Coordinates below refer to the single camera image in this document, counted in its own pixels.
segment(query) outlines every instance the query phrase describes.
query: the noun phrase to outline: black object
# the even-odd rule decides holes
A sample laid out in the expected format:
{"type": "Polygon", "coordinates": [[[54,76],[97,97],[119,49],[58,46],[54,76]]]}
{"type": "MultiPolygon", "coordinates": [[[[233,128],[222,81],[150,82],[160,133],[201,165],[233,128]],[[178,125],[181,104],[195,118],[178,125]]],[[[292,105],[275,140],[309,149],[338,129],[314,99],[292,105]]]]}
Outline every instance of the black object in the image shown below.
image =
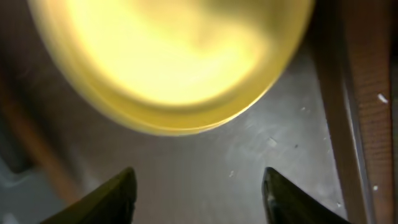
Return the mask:
{"type": "Polygon", "coordinates": [[[268,167],[262,186],[270,224],[349,224],[268,167]]]}
{"type": "Polygon", "coordinates": [[[136,176],[127,168],[42,224],[130,224],[136,198],[136,176]]]}

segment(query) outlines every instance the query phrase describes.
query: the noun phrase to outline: yellow object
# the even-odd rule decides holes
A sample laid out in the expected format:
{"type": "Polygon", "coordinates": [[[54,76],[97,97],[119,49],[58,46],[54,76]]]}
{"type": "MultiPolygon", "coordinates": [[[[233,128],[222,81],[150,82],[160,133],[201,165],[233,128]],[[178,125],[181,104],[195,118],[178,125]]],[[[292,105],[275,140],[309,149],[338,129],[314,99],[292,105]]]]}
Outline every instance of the yellow object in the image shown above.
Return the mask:
{"type": "Polygon", "coordinates": [[[90,103],[162,135],[215,128],[277,80],[312,0],[30,0],[46,46],[90,103]]]}

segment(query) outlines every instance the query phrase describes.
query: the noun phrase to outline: yellow bowl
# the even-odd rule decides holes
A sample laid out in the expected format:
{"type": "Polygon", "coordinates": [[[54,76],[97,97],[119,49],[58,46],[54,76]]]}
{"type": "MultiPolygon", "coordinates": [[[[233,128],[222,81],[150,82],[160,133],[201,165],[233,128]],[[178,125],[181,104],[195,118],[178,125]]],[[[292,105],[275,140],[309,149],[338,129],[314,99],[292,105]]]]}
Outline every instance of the yellow bowl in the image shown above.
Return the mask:
{"type": "Polygon", "coordinates": [[[67,80],[150,134],[194,134],[255,103],[295,52],[312,0],[30,0],[67,80]]]}

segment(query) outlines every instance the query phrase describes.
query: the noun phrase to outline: yellow plate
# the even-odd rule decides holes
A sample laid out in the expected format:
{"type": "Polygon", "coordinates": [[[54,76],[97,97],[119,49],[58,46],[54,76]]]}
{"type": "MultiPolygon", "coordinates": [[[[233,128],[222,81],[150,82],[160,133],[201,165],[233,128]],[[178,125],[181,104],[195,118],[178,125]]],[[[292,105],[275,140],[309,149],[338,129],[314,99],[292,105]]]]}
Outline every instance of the yellow plate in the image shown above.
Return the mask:
{"type": "Polygon", "coordinates": [[[277,80],[312,0],[30,0],[53,59],[93,106],[151,134],[228,122],[277,80]]]}

